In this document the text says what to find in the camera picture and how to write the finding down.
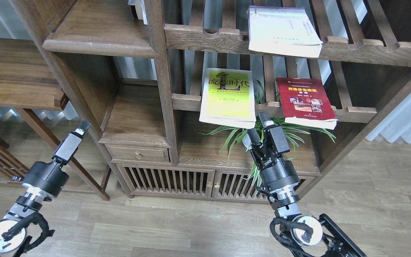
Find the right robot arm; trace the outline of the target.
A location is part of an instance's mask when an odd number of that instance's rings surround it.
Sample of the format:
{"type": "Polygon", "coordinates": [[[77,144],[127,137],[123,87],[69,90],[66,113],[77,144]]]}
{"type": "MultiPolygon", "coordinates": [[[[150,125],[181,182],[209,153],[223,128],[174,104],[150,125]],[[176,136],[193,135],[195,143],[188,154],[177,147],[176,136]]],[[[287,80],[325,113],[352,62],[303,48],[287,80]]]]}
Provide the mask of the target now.
{"type": "Polygon", "coordinates": [[[304,247],[313,247],[320,242],[327,247],[325,257],[364,257],[365,253],[328,215],[315,218],[301,214],[297,206],[300,197],[294,189],[300,179],[292,162],[282,156],[290,151],[284,130],[267,112],[258,116],[264,138],[260,138],[256,129],[250,129],[250,152],[262,181],[257,191],[267,197],[275,212],[269,225],[273,237],[295,257],[308,257],[304,247]]]}

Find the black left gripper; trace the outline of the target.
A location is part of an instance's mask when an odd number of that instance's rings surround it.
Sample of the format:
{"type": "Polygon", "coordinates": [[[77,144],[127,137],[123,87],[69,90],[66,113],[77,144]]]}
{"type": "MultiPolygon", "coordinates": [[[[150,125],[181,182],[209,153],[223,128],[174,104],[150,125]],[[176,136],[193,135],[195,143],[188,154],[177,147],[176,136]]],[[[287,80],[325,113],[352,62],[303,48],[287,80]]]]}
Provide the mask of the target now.
{"type": "Polygon", "coordinates": [[[54,161],[36,161],[24,177],[13,176],[12,179],[22,182],[22,186],[27,188],[26,192],[33,196],[42,197],[44,200],[57,197],[69,179],[68,174],[61,168],[70,162],[89,128],[90,123],[82,120],[55,150],[52,155],[54,161]]]}

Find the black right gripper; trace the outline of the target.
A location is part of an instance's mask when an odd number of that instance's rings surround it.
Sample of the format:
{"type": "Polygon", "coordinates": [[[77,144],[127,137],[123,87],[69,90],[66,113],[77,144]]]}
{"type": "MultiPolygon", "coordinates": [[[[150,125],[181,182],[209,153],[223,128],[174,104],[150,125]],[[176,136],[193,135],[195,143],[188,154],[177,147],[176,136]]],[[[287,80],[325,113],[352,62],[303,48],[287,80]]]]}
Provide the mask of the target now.
{"type": "Polygon", "coordinates": [[[300,182],[291,161],[286,161],[283,154],[290,151],[284,130],[269,117],[267,112],[261,112],[258,117],[263,126],[263,136],[260,138],[255,128],[247,130],[251,145],[251,154],[260,170],[264,191],[270,194],[294,195],[294,187],[300,182]]]}

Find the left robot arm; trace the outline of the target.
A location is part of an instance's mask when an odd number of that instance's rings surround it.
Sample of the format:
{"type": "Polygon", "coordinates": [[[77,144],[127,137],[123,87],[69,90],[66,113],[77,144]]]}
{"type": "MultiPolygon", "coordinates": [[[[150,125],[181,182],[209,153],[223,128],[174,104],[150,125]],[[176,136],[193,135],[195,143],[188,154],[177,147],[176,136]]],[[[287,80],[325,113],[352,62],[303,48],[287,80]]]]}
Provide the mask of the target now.
{"type": "Polygon", "coordinates": [[[39,211],[42,202],[58,197],[67,183],[69,176],[62,167],[72,160],[89,127],[89,122],[81,121],[55,150],[51,162],[35,162],[21,178],[26,192],[0,221],[0,254],[14,252],[19,257],[54,235],[39,211]]]}

